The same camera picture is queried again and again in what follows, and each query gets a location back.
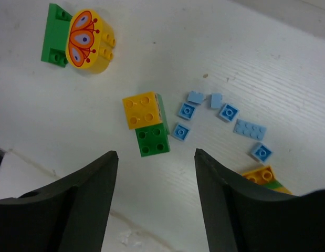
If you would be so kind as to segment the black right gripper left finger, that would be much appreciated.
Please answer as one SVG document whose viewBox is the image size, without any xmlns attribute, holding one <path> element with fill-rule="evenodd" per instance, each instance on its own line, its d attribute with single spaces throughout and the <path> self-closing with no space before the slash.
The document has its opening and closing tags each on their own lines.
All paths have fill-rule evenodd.
<svg viewBox="0 0 325 252">
<path fill-rule="evenodd" d="M 109 151 L 46 186 L 0 199 L 0 251 L 101 251 L 117 168 Z"/>
</svg>

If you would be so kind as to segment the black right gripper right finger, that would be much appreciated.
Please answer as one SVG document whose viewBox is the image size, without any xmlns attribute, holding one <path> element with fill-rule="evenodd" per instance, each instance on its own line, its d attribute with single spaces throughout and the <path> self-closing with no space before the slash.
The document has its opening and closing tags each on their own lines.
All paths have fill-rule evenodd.
<svg viewBox="0 0 325 252">
<path fill-rule="evenodd" d="M 303 196 L 270 190 L 194 156 L 210 251 L 325 251 L 325 189 Z"/>
</svg>

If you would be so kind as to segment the green square lego brick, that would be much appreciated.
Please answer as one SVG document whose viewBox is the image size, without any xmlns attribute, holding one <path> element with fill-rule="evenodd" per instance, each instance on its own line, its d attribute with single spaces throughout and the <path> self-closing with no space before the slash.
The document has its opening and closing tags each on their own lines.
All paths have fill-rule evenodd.
<svg viewBox="0 0 325 252">
<path fill-rule="evenodd" d="M 142 157 L 170 152 L 168 135 L 170 134 L 163 100 L 156 94 L 162 114 L 162 123 L 135 129 L 137 142 Z"/>
</svg>

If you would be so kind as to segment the yellow square lego brick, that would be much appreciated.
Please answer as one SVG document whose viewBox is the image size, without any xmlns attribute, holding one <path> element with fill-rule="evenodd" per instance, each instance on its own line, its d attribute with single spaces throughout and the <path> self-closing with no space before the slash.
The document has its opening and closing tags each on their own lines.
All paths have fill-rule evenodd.
<svg viewBox="0 0 325 252">
<path fill-rule="evenodd" d="M 163 122 L 158 94 L 147 92 L 122 99 L 130 130 Z"/>
</svg>

